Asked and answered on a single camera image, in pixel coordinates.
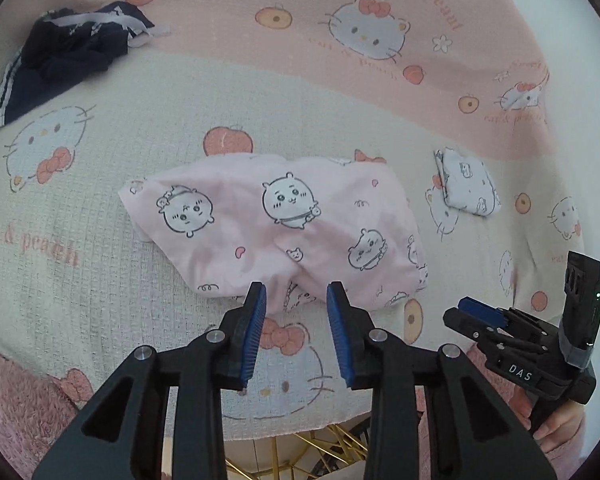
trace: gray tape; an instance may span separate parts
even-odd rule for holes
[[[564,333],[564,327],[562,326],[562,318],[560,318],[560,326],[558,327],[558,343],[560,344],[560,350],[564,356],[564,360],[571,366],[584,370],[589,366],[591,361],[591,354],[593,352],[593,345],[586,350],[577,348],[571,344],[567,335]]]

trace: white wall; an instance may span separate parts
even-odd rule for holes
[[[600,19],[587,0],[513,1],[549,65],[548,119],[571,167],[586,252],[600,260]],[[586,408],[584,454],[600,439],[600,332],[593,364],[598,386]]]

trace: ridged blue pad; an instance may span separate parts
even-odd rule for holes
[[[267,289],[264,285],[260,286],[258,300],[253,307],[253,313],[249,320],[247,332],[244,335],[242,345],[242,368],[240,370],[240,380],[247,383],[253,377],[253,370],[256,366],[258,357],[258,346],[260,345],[260,336],[262,335],[262,326],[267,314]]]
[[[458,303],[458,310],[483,321],[494,328],[505,328],[507,318],[492,306],[476,301],[473,298],[462,298]]]
[[[338,358],[338,366],[340,367],[340,375],[347,383],[347,387],[350,388],[354,378],[353,357],[349,338],[342,322],[342,314],[331,285],[327,287],[327,314],[331,327],[331,337],[333,337],[333,345]]]

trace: folded white cloth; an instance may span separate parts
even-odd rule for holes
[[[500,199],[483,161],[461,156],[450,148],[437,150],[435,155],[442,193],[449,207],[479,216],[500,210]]]

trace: pink garment with cartoon print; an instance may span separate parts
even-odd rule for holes
[[[142,240],[210,298],[260,281],[278,312],[303,303],[298,289],[304,303],[324,300],[341,281],[353,304],[374,310],[426,286],[415,218],[385,164],[216,155],[130,181],[120,198]]]

